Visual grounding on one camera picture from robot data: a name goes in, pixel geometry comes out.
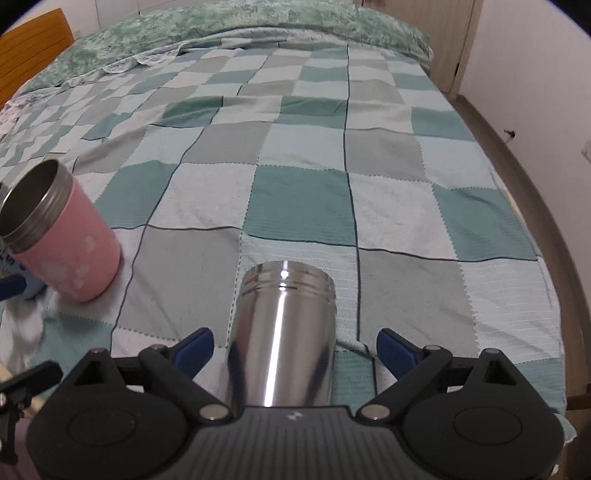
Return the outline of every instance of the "silver screw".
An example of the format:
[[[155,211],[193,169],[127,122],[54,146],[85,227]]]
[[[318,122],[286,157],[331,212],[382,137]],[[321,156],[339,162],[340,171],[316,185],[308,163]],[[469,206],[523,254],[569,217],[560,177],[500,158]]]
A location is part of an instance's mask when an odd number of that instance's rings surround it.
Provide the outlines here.
[[[385,405],[372,403],[361,409],[361,415],[370,420],[383,420],[390,415],[390,409]]]
[[[224,405],[212,403],[211,405],[205,405],[199,410],[199,414],[206,420],[221,420],[226,418],[230,413],[230,410]]]

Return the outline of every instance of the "cup opening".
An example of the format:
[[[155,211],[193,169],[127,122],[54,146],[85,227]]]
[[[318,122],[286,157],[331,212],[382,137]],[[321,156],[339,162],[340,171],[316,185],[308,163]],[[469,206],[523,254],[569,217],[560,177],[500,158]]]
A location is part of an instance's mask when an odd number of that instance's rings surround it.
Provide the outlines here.
[[[32,168],[8,193],[0,207],[0,237],[13,233],[32,214],[56,178],[57,160]]]

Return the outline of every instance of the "white logo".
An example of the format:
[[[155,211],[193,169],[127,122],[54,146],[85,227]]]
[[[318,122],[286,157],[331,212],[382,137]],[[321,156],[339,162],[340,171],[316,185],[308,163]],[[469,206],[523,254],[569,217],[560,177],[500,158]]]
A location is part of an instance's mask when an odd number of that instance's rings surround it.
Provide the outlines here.
[[[294,413],[290,414],[287,416],[288,419],[292,420],[292,421],[297,421],[297,419],[299,419],[300,417],[303,417],[304,414],[300,413],[298,411],[295,411]]]

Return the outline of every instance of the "ribbed black surface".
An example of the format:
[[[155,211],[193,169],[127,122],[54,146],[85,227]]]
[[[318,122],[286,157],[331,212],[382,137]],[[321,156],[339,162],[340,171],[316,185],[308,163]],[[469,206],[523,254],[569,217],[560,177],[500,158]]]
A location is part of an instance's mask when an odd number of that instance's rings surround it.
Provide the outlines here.
[[[340,407],[247,408],[206,428],[155,480],[433,480],[391,431],[354,422]]]

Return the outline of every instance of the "stainless steel thermos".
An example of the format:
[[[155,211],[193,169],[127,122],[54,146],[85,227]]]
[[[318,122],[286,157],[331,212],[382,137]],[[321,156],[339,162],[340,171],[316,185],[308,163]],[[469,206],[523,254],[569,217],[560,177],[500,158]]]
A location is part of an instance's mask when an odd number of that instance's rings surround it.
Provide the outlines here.
[[[292,261],[251,268],[228,349],[232,409],[329,405],[335,328],[335,285],[322,270]]]

